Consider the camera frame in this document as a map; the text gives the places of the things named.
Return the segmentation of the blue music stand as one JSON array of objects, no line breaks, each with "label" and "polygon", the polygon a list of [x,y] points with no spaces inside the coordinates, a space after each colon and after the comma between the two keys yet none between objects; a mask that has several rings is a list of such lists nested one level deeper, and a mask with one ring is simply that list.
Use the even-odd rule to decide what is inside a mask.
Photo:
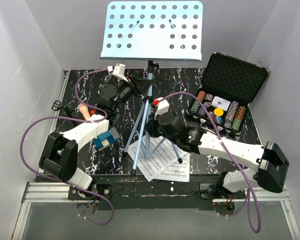
[{"label": "blue music stand", "polygon": [[204,5],[189,1],[112,1],[100,59],[200,62]]}]

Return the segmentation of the black poker chip case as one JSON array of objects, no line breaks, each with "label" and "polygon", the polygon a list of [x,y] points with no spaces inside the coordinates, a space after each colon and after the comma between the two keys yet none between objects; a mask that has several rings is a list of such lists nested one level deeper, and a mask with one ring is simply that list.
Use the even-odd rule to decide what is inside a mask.
[{"label": "black poker chip case", "polygon": [[[221,97],[230,102],[236,101],[238,102],[238,107],[246,107],[245,117],[249,104],[255,99],[269,75],[270,70],[263,66],[219,52],[213,52],[209,58],[207,67],[203,71],[201,87],[196,91],[195,96],[198,95],[199,91],[206,92],[206,96],[203,102],[201,102],[201,107],[203,107],[203,103],[205,102],[212,102],[214,96]],[[222,116],[216,116],[214,114],[216,107],[211,105],[208,110],[204,109],[206,114],[200,116],[197,113],[189,113],[190,107],[186,113],[198,123],[206,123],[207,125],[215,124],[220,132],[233,136],[240,134],[242,130],[244,117],[243,120],[234,118],[231,127],[226,128],[224,122],[228,111],[224,111]]]}]

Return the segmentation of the black microphone stand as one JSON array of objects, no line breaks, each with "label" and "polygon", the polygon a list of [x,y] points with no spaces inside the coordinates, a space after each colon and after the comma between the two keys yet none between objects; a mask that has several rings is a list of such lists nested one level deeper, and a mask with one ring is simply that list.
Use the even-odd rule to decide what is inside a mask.
[{"label": "black microphone stand", "polygon": [[70,109],[66,104],[63,104],[60,100],[55,100],[51,106],[51,109],[54,112],[63,110],[66,114],[66,117],[70,119],[73,118],[73,112],[75,111],[74,109]]}]

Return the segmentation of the pink toy microphone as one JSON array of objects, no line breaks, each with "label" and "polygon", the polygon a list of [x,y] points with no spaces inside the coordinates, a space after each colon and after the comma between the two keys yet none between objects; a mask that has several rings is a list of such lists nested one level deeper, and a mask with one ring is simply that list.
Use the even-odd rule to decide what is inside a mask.
[{"label": "pink toy microphone", "polygon": [[90,118],[91,118],[91,115],[90,115],[90,112],[89,112],[89,109],[88,107],[83,104],[83,103],[80,103],[78,105],[78,110],[79,112],[82,114],[83,118],[88,121]]}]

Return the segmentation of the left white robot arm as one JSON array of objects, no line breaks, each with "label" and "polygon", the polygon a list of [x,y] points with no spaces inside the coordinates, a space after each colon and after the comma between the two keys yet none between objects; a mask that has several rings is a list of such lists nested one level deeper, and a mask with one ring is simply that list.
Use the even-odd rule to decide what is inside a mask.
[{"label": "left white robot arm", "polygon": [[107,112],[107,118],[93,114],[87,118],[88,123],[81,123],[63,133],[51,133],[45,143],[39,160],[39,167],[58,180],[79,187],[79,194],[85,200],[96,196],[96,187],[90,175],[77,167],[78,152],[98,135],[106,133],[110,126],[119,119],[119,108],[130,96],[146,96],[152,81],[128,75],[118,86],[109,84],[100,93],[97,107]]}]

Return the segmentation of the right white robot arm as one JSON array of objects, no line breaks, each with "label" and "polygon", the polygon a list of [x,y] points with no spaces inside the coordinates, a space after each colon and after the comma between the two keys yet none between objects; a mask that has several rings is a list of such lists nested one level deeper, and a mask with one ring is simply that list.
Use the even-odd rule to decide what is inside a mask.
[{"label": "right white robot arm", "polygon": [[145,129],[152,138],[164,137],[187,153],[237,161],[245,167],[243,171],[222,172],[217,182],[201,190],[201,194],[227,199],[248,188],[260,187],[272,193],[283,191],[290,163],[274,142],[256,145],[218,138],[205,129],[186,126],[172,112],[151,116]]}]

